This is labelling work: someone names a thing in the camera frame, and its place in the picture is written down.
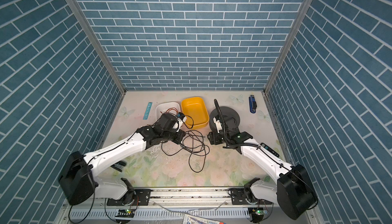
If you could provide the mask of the grey cable spool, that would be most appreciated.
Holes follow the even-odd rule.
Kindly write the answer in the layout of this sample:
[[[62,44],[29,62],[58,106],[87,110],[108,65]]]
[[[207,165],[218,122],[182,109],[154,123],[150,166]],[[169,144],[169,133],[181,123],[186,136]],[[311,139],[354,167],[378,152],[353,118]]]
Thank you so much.
[[[234,109],[223,106],[220,108],[220,110],[229,129],[236,129],[239,127],[241,119],[239,114]],[[218,112],[217,109],[214,109],[209,115],[209,127],[212,131],[217,131],[215,122],[213,121],[216,116],[218,116]]]

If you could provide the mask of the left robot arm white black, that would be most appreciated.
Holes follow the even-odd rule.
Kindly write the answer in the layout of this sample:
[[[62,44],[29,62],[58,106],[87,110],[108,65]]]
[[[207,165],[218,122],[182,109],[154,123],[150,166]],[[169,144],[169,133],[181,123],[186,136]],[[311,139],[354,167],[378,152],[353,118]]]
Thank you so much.
[[[70,154],[58,177],[68,203],[75,206],[93,197],[132,204],[135,189],[126,178],[104,180],[99,177],[100,173],[110,167],[121,172],[127,165],[125,158],[161,143],[181,143],[185,136],[181,127],[185,121],[186,116],[181,112],[163,113],[154,124],[138,128],[117,143],[86,154],[80,151]]]

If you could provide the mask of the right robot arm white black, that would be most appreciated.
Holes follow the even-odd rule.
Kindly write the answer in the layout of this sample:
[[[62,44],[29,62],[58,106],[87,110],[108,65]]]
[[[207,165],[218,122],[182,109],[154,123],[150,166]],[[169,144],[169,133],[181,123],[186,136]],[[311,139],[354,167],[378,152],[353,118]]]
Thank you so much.
[[[254,178],[244,185],[247,202],[257,204],[268,201],[277,204],[292,220],[297,220],[304,212],[318,204],[318,197],[305,167],[291,165],[281,160],[269,146],[259,144],[247,132],[241,132],[228,138],[223,131],[212,131],[207,135],[211,144],[225,143],[226,148],[237,150],[249,158],[272,179],[265,183]]]

